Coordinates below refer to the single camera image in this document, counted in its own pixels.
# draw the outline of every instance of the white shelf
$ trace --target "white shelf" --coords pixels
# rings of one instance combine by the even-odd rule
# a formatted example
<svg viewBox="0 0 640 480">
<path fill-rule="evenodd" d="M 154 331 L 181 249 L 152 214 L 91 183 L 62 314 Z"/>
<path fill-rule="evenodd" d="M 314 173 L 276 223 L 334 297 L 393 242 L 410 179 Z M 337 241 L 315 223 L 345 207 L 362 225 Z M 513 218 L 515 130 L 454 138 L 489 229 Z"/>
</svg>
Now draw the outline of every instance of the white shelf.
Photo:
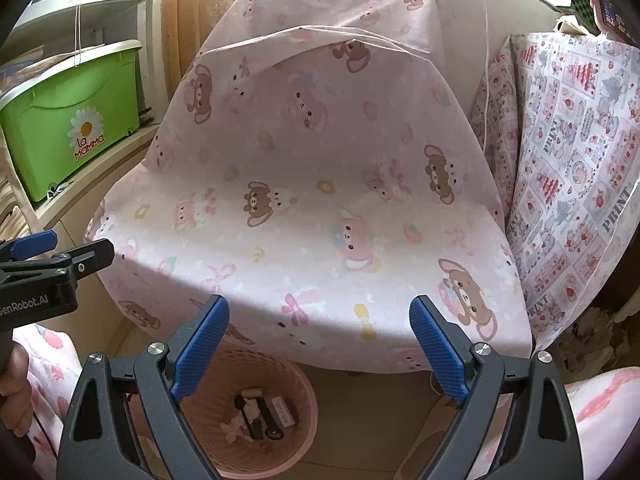
<svg viewBox="0 0 640 480">
<path fill-rule="evenodd" d="M 36 216 L 45 229 L 51 229 L 62 216 L 91 190 L 102 177 L 137 153 L 146 150 L 156 134 L 158 124 L 145 126 L 108 147 L 100 155 L 69 177 L 69 185 L 51 200 L 34 204 Z"/>
<path fill-rule="evenodd" d="M 80 0 L 81 30 L 147 0 Z M 2 48 L 2 59 L 18 56 L 30 48 L 61 36 L 73 35 L 78 0 L 42 0 L 27 7 Z"/>
</svg>

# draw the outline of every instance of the human hand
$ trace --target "human hand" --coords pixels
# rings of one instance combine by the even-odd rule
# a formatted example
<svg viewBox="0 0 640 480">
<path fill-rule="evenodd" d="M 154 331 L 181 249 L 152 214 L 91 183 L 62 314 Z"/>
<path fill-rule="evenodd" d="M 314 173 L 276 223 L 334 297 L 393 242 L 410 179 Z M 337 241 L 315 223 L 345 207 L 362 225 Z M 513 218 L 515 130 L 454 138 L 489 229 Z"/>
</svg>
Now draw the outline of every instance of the human hand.
<svg viewBox="0 0 640 480">
<path fill-rule="evenodd" d="M 0 396 L 6 399 L 0 408 L 0 420 L 18 437 L 27 434 L 33 420 L 28 368 L 29 354 L 20 343 L 14 341 L 6 370 L 0 377 Z"/>
</svg>

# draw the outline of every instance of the pink plastic basket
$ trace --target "pink plastic basket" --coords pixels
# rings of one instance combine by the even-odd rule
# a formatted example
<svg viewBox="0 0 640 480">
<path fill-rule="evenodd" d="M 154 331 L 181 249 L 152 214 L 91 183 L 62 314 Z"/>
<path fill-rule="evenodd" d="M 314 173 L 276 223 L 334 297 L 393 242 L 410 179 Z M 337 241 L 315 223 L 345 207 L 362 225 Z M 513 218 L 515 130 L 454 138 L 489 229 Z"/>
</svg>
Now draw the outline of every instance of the pink plastic basket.
<svg viewBox="0 0 640 480">
<path fill-rule="evenodd" d="M 297 424 L 283 428 L 282 440 L 247 442 L 225 439 L 220 423 L 238 414 L 234 396 L 261 387 L 266 399 L 283 396 L 295 410 Z M 202 449 L 220 474 L 232 480 L 268 478 L 286 471 L 308 451 L 318 427 L 318 402 L 309 380 L 293 362 L 221 344 L 195 394 L 182 410 Z"/>
</svg>

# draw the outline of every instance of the la mamma logo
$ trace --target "la mamma logo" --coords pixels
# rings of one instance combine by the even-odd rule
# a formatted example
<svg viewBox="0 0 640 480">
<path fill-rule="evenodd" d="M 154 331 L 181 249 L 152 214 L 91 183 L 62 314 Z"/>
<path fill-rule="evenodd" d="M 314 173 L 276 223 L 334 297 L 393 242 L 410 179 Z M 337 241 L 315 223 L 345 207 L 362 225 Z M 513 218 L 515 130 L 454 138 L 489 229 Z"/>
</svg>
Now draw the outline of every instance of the la mamma logo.
<svg viewBox="0 0 640 480">
<path fill-rule="evenodd" d="M 76 112 L 71 119 L 73 129 L 67 134 L 71 138 L 69 146 L 73 148 L 76 160 L 104 142 L 103 123 L 101 113 L 92 106 Z"/>
</svg>

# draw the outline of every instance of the metal screw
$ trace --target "metal screw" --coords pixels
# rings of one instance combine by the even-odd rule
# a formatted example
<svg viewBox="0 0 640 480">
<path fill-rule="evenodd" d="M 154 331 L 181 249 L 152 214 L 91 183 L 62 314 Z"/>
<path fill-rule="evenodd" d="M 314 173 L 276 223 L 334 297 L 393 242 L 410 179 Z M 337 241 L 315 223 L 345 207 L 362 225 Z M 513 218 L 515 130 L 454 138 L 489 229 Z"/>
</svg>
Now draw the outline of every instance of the metal screw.
<svg viewBox="0 0 640 480">
<path fill-rule="evenodd" d="M 98 364 L 100 361 L 102 361 L 102 358 L 104 356 L 102 355 L 102 352 L 94 352 L 91 355 L 89 355 L 89 362 L 92 365 Z"/>
<path fill-rule="evenodd" d="M 538 352 L 538 359 L 540 359 L 543 363 L 550 363 L 554 359 L 551 357 L 551 354 L 546 351 Z"/>
<path fill-rule="evenodd" d="M 491 353 L 491 347 L 487 343 L 476 343 L 474 345 L 474 352 L 478 355 L 489 355 Z"/>
<path fill-rule="evenodd" d="M 165 348 L 166 346 L 164 346 L 164 343 L 151 343 L 149 345 L 149 348 L 146 349 L 146 351 L 149 352 L 151 355 L 158 355 L 164 352 Z"/>
</svg>

